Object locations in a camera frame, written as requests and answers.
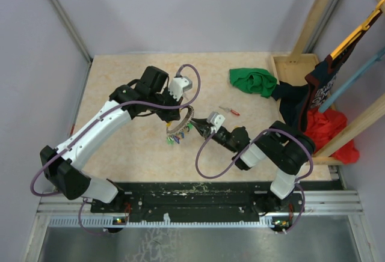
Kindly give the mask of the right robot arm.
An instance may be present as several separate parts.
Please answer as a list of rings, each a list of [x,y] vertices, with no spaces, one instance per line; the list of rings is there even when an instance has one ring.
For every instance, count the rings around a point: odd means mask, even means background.
[[[256,200],[259,212],[283,211],[290,204],[295,184],[312,172],[315,143],[302,131],[280,121],[275,121],[254,139],[250,139],[245,127],[237,127],[229,132],[225,127],[217,127],[202,118],[192,119],[191,124],[205,138],[205,142],[213,140],[235,153],[230,167],[235,165],[240,170],[248,171],[265,159],[275,164],[277,172],[269,190]],[[307,174],[299,176],[306,162],[310,163],[311,169]]]

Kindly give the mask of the key with red fob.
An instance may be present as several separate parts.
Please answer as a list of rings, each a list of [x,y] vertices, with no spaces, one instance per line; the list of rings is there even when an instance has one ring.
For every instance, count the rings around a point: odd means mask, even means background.
[[[233,115],[236,115],[237,117],[240,116],[240,113],[236,112],[235,110],[233,110],[232,108],[227,108],[227,107],[223,107],[223,106],[219,106],[220,109],[222,109],[223,111],[225,112],[228,112],[228,113],[231,113]]]

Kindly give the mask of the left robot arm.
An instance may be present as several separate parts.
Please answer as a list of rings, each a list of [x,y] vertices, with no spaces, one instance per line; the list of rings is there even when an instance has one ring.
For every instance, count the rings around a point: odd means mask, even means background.
[[[125,197],[107,179],[83,172],[83,167],[99,147],[122,126],[143,112],[153,111],[166,122],[178,120],[183,94],[192,88],[187,77],[173,79],[155,67],[148,66],[140,79],[119,86],[99,112],[68,140],[40,152],[44,176],[68,200],[91,198],[104,203],[112,212],[120,211]]]

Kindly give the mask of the large keyring with tagged keys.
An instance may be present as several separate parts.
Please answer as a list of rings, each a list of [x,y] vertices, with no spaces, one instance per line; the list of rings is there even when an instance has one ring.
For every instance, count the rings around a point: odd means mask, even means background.
[[[186,116],[184,116],[178,125],[172,126],[172,122],[166,125],[167,144],[180,144],[180,141],[185,138],[185,134],[189,133],[192,128],[192,118],[194,117],[195,110],[192,106],[187,106],[181,109],[186,109]]]

